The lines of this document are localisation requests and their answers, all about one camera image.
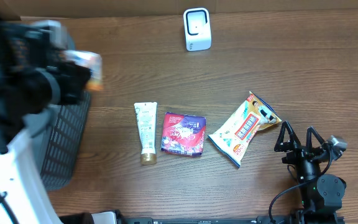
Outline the orange white snack packet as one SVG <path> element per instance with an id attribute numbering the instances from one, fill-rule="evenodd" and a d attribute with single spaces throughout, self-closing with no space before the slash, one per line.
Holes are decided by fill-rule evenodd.
<path id="1" fill-rule="evenodd" d="M 90 69 L 91 77 L 86 84 L 87 90 L 100 91 L 103 89 L 103 61 L 99 54 L 82 50 L 66 50 L 64 54 L 67 60 Z"/>

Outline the white yellow snack bag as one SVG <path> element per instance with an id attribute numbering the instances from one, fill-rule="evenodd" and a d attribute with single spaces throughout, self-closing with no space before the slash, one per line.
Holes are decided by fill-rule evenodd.
<path id="1" fill-rule="evenodd" d="M 208 137 L 217 149 L 236 167 L 241 166 L 247 148 L 257 131 L 280 123 L 274 109 L 263 99 L 250 92 L 248 98 L 226 122 Z"/>

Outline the white gold-capped tube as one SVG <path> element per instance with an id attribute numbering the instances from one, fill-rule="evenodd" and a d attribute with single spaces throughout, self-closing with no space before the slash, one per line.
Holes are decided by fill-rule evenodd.
<path id="1" fill-rule="evenodd" d="M 140 163 L 157 163 L 155 149 L 155 128 L 157 120 L 157 102 L 134 103 L 139 138 L 142 145 Z"/>

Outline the red purple snack packet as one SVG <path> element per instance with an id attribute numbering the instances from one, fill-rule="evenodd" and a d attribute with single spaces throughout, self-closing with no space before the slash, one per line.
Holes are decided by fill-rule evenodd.
<path id="1" fill-rule="evenodd" d="M 166 112 L 161 151 L 181 156 L 200 156 L 203 153 L 205 131 L 205 117 Z"/>

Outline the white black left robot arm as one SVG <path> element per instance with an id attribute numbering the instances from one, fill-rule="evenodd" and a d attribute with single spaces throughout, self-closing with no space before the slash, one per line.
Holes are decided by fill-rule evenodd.
<path id="1" fill-rule="evenodd" d="M 93 76 L 57 21 L 0 21 L 0 223 L 92 223 L 59 216 L 47 192 L 66 185 L 90 106 Z"/>

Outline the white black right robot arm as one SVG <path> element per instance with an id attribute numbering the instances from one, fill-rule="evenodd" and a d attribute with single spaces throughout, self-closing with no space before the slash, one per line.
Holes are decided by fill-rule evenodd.
<path id="1" fill-rule="evenodd" d="M 296 181 L 271 201 L 268 208 L 270 223 L 344 223 L 336 212 L 342 208 L 346 181 L 329 174 L 333 161 L 338 160 L 347 149 L 347 142 L 339 136 L 323 139 L 314 127 L 306 131 L 306 144 L 302 145 L 288 121 L 282 123 L 275 152 L 284 152 L 282 163 Z M 302 208 L 292 210 L 285 217 L 274 217 L 274 203 L 283 195 L 298 189 Z"/>

